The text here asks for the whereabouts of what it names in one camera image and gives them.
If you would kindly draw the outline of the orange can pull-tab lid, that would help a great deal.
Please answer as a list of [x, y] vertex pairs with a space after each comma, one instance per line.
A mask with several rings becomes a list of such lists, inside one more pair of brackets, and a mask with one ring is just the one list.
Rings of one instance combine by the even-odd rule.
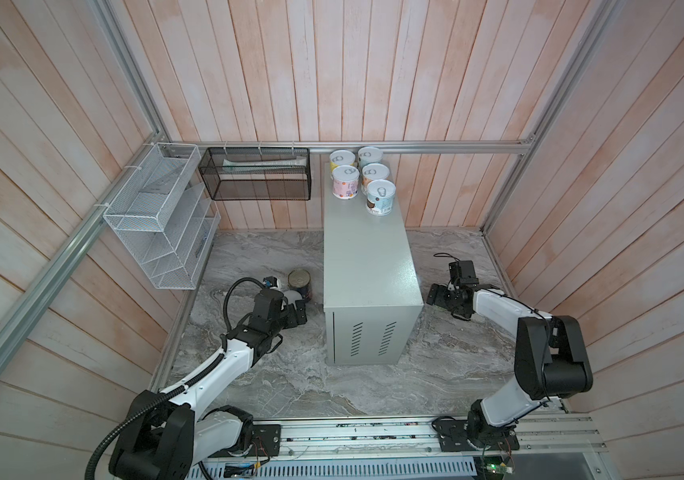
[[369, 163], [361, 169], [361, 185], [364, 191], [375, 180], [387, 180], [390, 176], [390, 169], [383, 163]]

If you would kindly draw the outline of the pink can pull-tab lid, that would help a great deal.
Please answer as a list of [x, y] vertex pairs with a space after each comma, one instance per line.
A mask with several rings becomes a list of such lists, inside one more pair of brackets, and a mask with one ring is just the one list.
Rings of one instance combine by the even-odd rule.
[[332, 172], [332, 194], [347, 200], [357, 196], [360, 172], [354, 165], [338, 166]]

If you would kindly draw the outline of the green white can pull-tab lid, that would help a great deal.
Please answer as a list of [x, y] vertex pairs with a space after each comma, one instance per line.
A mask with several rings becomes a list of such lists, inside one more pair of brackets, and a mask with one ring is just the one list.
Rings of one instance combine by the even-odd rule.
[[361, 148], [357, 155], [360, 168], [365, 168], [367, 165], [373, 163], [381, 163], [384, 156], [383, 151], [374, 146], [365, 146]]

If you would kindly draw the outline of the yellow can pull-tab lid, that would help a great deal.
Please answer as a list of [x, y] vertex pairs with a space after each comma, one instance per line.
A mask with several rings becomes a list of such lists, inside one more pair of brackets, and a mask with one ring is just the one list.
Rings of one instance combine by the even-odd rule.
[[330, 156], [330, 169], [334, 171], [336, 168], [345, 166], [354, 166], [356, 164], [356, 154], [350, 150], [338, 149], [333, 151]]

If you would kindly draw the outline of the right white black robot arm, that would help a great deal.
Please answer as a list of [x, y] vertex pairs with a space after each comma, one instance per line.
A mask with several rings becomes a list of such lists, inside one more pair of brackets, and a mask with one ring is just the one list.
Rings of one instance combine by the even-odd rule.
[[480, 450], [519, 447], [517, 423], [552, 397], [570, 398], [592, 389], [593, 372], [580, 324], [555, 316], [482, 284], [474, 263], [456, 257], [447, 284], [431, 285], [427, 303], [469, 321], [477, 314], [509, 328], [515, 337], [513, 377], [496, 393], [475, 401], [465, 441]]

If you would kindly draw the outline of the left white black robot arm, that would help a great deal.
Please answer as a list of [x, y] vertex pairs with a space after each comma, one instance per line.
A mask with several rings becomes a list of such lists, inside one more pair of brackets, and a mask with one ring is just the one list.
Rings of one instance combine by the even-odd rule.
[[252, 415], [213, 403], [282, 344], [284, 330], [306, 321], [300, 293], [262, 285], [252, 311], [226, 325], [213, 355], [177, 383], [159, 392], [145, 390], [135, 398], [126, 419], [95, 449], [86, 478], [95, 478], [105, 453], [111, 455], [109, 472], [120, 479], [183, 479], [215, 453], [256, 453]]

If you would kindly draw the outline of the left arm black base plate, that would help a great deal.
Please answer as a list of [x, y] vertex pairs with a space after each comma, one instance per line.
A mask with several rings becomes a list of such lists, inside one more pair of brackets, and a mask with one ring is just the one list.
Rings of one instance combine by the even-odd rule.
[[277, 457], [280, 454], [282, 426], [278, 423], [247, 424], [242, 429], [242, 452], [246, 457]]

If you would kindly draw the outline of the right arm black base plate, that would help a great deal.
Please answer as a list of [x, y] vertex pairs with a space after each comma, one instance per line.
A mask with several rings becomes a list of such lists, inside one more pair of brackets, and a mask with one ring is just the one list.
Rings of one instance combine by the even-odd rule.
[[516, 451], [520, 443], [512, 426], [494, 427], [484, 420], [457, 420], [442, 416], [431, 422], [442, 452]]

